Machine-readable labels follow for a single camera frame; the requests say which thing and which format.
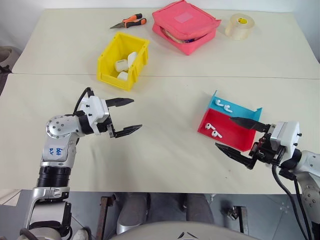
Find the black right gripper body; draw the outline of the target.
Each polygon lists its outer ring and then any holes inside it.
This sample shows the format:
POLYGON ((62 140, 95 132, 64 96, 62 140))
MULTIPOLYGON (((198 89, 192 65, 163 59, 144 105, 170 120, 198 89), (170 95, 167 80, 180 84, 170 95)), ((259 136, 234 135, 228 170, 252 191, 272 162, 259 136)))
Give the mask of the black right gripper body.
POLYGON ((285 153, 285 147, 280 144, 278 136, 283 125, 280 128, 271 124, 269 130, 255 142, 250 151, 252 157, 252 165, 255 165, 257 161, 265 164, 280 165, 283 155, 285 153))

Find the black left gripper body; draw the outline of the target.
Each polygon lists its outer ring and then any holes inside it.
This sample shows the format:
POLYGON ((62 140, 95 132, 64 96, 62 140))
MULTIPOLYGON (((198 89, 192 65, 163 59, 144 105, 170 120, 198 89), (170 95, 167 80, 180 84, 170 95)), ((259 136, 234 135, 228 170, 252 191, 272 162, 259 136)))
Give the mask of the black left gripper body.
POLYGON ((93 118, 93 132, 95 135, 100 135, 101 133, 108 132, 109 137, 114 137, 115 129, 110 117, 108 108, 104 106, 94 107, 94 118, 93 118))

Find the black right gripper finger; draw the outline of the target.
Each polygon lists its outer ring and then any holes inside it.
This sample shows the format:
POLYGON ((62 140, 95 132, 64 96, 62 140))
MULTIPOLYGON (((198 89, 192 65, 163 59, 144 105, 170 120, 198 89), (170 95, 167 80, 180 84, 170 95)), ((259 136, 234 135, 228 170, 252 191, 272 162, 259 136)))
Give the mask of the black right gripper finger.
POLYGON ((236 123, 238 126, 241 126, 248 130, 255 130, 258 132, 268 132, 271 127, 270 124, 264 124, 251 118, 230 117, 229 119, 236 123))
POLYGON ((256 164, 256 160, 242 155, 240 151, 238 151, 232 147, 229 147, 227 145, 223 145, 223 144, 220 144, 217 142, 215 143, 215 146, 220 151, 222 151, 226 156, 237 161, 238 163, 243 164, 249 170, 252 170, 256 164))

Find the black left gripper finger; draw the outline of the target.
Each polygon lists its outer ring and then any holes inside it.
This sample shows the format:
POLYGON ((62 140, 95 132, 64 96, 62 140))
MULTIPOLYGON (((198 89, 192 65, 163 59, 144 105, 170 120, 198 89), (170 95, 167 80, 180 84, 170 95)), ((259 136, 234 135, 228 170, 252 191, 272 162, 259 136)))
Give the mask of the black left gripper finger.
POLYGON ((121 131, 115 131, 115 132, 113 133, 113 136, 114 136, 115 138, 121 138, 121 137, 130 135, 130 134, 132 134, 133 132, 139 130, 142 126, 143 126, 142 124, 139 124, 139 125, 132 125, 132 126, 125 127, 125 128, 123 128, 123 130, 121 130, 121 131))
POLYGON ((117 98, 112 98, 112 99, 106 99, 105 103, 107 105, 108 108, 110 107, 121 107, 121 106, 125 106, 128 105, 130 103, 133 103, 134 100, 131 98, 121 98, 121 97, 117 97, 117 98))

